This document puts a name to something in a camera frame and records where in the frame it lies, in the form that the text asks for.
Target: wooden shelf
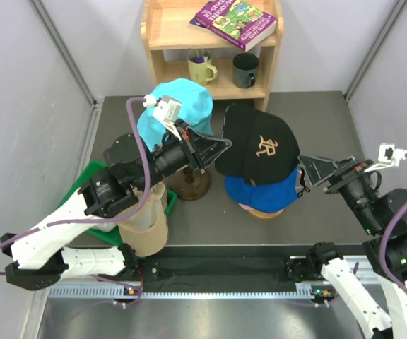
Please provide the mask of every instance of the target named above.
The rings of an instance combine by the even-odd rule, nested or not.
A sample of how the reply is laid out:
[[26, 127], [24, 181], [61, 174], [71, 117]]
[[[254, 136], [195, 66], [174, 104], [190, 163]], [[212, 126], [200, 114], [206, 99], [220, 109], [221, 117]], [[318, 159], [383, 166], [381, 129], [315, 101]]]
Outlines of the wooden shelf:
[[[213, 65], [218, 69], [218, 77], [205, 86], [213, 99], [258, 99], [265, 97], [265, 80], [261, 69], [259, 69], [255, 85], [250, 88], [238, 88], [232, 81], [232, 59], [215, 59]], [[160, 82], [168, 82], [176, 78], [189, 78], [186, 60], [165, 62]]]
[[[212, 32], [193, 27], [189, 21], [208, 0], [144, 0], [141, 36], [152, 71], [153, 82], [189, 78], [187, 61], [166, 61], [168, 49], [236, 48]], [[232, 81], [232, 59], [213, 60], [218, 77], [206, 86], [213, 99], [254, 99], [255, 107], [266, 111], [273, 85], [283, 35], [283, 16], [279, 0], [248, 0], [278, 19], [276, 31], [260, 42], [260, 67], [250, 88], [238, 88]]]
[[[148, 46], [151, 50], [186, 48], [226, 48], [233, 47], [223, 38], [192, 27], [189, 21], [199, 7], [154, 8]], [[270, 35], [259, 46], [276, 46], [276, 36]]]

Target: purple book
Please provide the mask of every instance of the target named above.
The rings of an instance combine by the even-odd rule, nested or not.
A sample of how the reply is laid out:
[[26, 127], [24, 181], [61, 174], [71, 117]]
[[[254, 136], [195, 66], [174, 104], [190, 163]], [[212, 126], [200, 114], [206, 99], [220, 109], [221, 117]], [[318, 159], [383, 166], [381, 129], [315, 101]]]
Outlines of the purple book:
[[272, 34], [277, 25], [276, 18], [240, 0], [215, 0], [197, 12], [195, 19], [243, 51]]
[[[212, 1], [207, 2], [206, 5], [204, 6], [204, 8], [212, 3], [213, 3]], [[193, 25], [194, 27], [202, 28], [203, 30], [206, 30], [206, 26], [202, 25], [200, 22], [198, 22], [195, 16], [191, 19], [191, 21], [189, 21], [189, 24]]]

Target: metal frame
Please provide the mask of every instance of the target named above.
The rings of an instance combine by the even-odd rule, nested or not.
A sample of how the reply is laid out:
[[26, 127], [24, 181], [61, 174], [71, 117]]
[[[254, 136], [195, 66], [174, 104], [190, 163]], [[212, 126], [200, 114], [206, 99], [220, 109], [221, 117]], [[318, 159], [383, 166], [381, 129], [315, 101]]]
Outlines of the metal frame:
[[[301, 256], [293, 256], [290, 258], [303, 258]], [[378, 279], [374, 274], [370, 263], [366, 256], [345, 256], [350, 267], [353, 267], [358, 262], [359, 269], [356, 274], [358, 280], [363, 285], [378, 285]], [[132, 282], [133, 285], [138, 285], [138, 282]], [[328, 285], [329, 283], [318, 282], [318, 285]], [[296, 284], [297, 292], [284, 292], [284, 293], [203, 293], [203, 294], [189, 294], [189, 293], [144, 293], [144, 299], [311, 299], [309, 295], [312, 286], [315, 282], [301, 282]], [[23, 330], [20, 339], [36, 339], [42, 323], [42, 317], [45, 313], [45, 307], [48, 298], [87, 298], [87, 299], [107, 299], [109, 297], [120, 298], [123, 295], [123, 288], [115, 285], [108, 285], [101, 282], [95, 282], [90, 278], [75, 278], [58, 282], [56, 285], [39, 290], [33, 293], [31, 305], [25, 318]]]
[[374, 39], [374, 42], [370, 49], [368, 50], [367, 55], [363, 59], [362, 63], [359, 66], [358, 71], [354, 75], [348, 89], [346, 90], [345, 99], [349, 101], [352, 97], [356, 89], [358, 88], [362, 78], [364, 77], [365, 73], [367, 72], [368, 68], [372, 64], [374, 58], [378, 54], [379, 49], [384, 44], [384, 41], [389, 36], [391, 29], [395, 25], [397, 19], [399, 18], [400, 14], [403, 13], [405, 5], [407, 4], [407, 0], [397, 0], [394, 7], [392, 8], [391, 12], [389, 13], [386, 22], [383, 24], [381, 30], [379, 31], [378, 35]]
[[47, 31], [49, 37], [52, 39], [54, 46], [56, 46], [58, 52], [60, 53], [67, 67], [69, 68], [71, 75], [77, 82], [84, 96], [87, 98], [87, 100], [92, 106], [95, 105], [97, 100], [94, 98], [87, 83], [84, 81], [81, 72], [79, 71], [77, 65], [75, 64], [75, 61], [73, 60], [64, 41], [62, 40], [61, 35], [59, 34], [56, 25], [53, 23], [53, 20], [49, 16], [48, 11], [45, 8], [44, 4], [42, 3], [41, 0], [28, 0], [28, 2], [31, 4], [34, 12], [37, 14], [43, 26], [45, 27], [45, 30]]
[[[90, 161], [90, 154], [92, 153], [92, 147], [95, 140], [95, 135], [97, 133], [98, 121], [100, 120], [102, 106], [103, 100], [98, 100], [90, 113], [88, 127], [83, 139], [83, 145], [81, 146], [73, 180], [76, 180], [80, 176]], [[20, 339], [37, 338], [40, 324], [42, 323], [42, 317], [45, 312], [48, 294], [49, 289], [39, 290], [32, 293], [32, 299], [28, 307], [25, 322], [20, 332]]]

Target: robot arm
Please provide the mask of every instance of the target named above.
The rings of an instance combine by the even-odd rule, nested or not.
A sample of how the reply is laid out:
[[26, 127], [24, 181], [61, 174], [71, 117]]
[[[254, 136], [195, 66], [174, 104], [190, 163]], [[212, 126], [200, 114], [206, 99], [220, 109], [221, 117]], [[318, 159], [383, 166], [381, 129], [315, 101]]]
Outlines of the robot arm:
[[[154, 112], [161, 117], [161, 122], [167, 122], [167, 131], [161, 146], [149, 151], [144, 144], [151, 186], [186, 166], [194, 171], [204, 171], [231, 146], [227, 139], [200, 134], [181, 119], [175, 120], [180, 104], [172, 98], [153, 100], [153, 105], [157, 107]], [[107, 168], [94, 174], [63, 206], [33, 227], [40, 228], [39, 232], [3, 249], [14, 261], [5, 270], [8, 283], [38, 290], [60, 279], [80, 275], [111, 275], [116, 280], [133, 275], [136, 256], [127, 244], [110, 249], [66, 247], [95, 225], [92, 220], [101, 224], [102, 219], [115, 217], [138, 203], [134, 189], [144, 189], [143, 164], [131, 134], [120, 136], [104, 152], [104, 158]], [[70, 219], [88, 219], [89, 223], [71, 222], [47, 227], [50, 222]], [[5, 234], [1, 243], [13, 236]]]
[[[343, 257], [337, 254], [334, 244], [317, 244], [306, 256], [308, 266], [315, 273], [323, 275], [336, 288], [366, 338], [407, 339], [407, 295], [383, 271], [379, 261], [382, 235], [399, 208], [407, 201], [405, 189], [395, 189], [383, 196], [378, 193], [381, 176], [375, 170], [397, 166], [400, 159], [394, 159], [395, 151], [390, 145], [383, 145], [379, 159], [388, 163], [380, 165], [372, 165], [371, 160], [358, 162], [354, 157], [342, 161], [300, 157], [310, 184], [318, 186], [328, 182], [325, 192], [340, 193], [366, 233], [378, 236], [364, 242], [362, 246], [381, 283], [390, 317], [351, 273]], [[406, 151], [397, 151], [398, 156], [404, 158]], [[372, 188], [370, 178], [373, 173], [377, 173], [375, 188]], [[407, 288], [407, 212], [391, 233], [385, 255], [388, 269]]]

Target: mug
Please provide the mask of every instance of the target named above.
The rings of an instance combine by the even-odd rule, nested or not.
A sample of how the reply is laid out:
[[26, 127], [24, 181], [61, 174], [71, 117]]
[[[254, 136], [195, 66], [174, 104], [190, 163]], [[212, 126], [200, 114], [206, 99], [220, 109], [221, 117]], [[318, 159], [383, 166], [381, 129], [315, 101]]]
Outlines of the mug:
[[233, 83], [239, 88], [249, 88], [255, 84], [260, 60], [252, 53], [241, 53], [233, 58]]
[[211, 64], [211, 53], [206, 49], [190, 51], [188, 67], [191, 80], [199, 85], [206, 85], [218, 76], [218, 70]]

